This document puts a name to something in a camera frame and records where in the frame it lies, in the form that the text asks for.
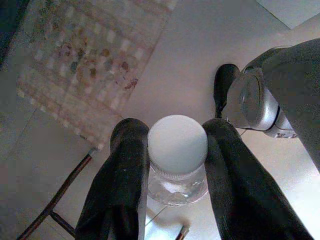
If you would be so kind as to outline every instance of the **white jar lid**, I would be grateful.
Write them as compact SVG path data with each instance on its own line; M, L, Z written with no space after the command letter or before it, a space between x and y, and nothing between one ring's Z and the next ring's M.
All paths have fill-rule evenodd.
M206 160L208 138L194 119L170 115L157 121L148 133L151 164L168 174L184 175Z

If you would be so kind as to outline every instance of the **floor tile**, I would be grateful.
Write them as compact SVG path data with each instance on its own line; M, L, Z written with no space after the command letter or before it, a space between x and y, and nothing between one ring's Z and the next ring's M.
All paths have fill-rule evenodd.
M242 128L235 128L237 131L238 131L238 133L240 134L240 136L242 135L242 134L244 134L245 133L245 129L242 129Z
M176 239L182 226L189 226L185 240L220 239L208 194L191 205L166 207L145 227L145 239Z
M11 213L7 215L5 221L3 219L3 209L1 209L1 239L2 240L12 240L16 239L33 221L38 213L31 210L30 208L25 208L23 210L11 210ZM30 240L72 240L67 236L66 232L58 231L55 228L55 222L47 217L42 224L29 236Z
M7 217L32 221L21 214L25 210L39 214L90 147L87 141L37 110L15 148L1 163L0 207L8 210ZM74 204L82 208L83 202L77 201L75 198Z
M10 95L14 103L0 106L0 164L15 146L36 109L26 99L16 96L15 90Z
M166 207L167 206L153 200L148 196L146 200L145 224L147 225L148 223L150 223L150 221L152 221L152 219L154 219L154 217L157 216Z
M98 152L94 159L77 176L55 208L56 212L74 228L77 225L91 183L108 157L108 147Z
M55 222L50 216L46 218L46 224L48 224L52 229L54 229L63 240L74 240L75 238L71 236L66 230L64 230L57 222Z

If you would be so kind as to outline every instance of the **floor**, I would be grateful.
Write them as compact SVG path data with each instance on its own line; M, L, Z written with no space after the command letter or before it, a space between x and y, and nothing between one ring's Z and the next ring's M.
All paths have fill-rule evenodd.
M289 30L253 0L180 1L168 22L123 117L152 126L183 114L200 123L213 117L213 76L224 63L243 68L275 46L320 37L320 14ZM0 236L14 239L40 213L68 174L91 148L51 116L16 97L15 57L0 72ZM292 207L320 240L320 174L299 139L273 139L239 129L242 139L271 173ZM105 147L81 172L56 211L77 224L91 181L109 150ZM145 239L175 239L190 225L186 240L220 239L210 198L165 207L148 198ZM30 239L71 240L50 217Z

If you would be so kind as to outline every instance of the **gray robot arm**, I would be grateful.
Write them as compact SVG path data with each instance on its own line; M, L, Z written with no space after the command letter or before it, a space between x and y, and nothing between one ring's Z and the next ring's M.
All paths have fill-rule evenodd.
M320 169L320 39L270 49L234 80L222 117L274 138L299 137Z

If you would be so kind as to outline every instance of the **patterned rug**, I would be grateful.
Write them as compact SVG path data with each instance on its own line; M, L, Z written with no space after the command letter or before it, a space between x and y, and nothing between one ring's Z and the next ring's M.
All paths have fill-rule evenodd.
M42 0L18 95L102 149L177 1Z

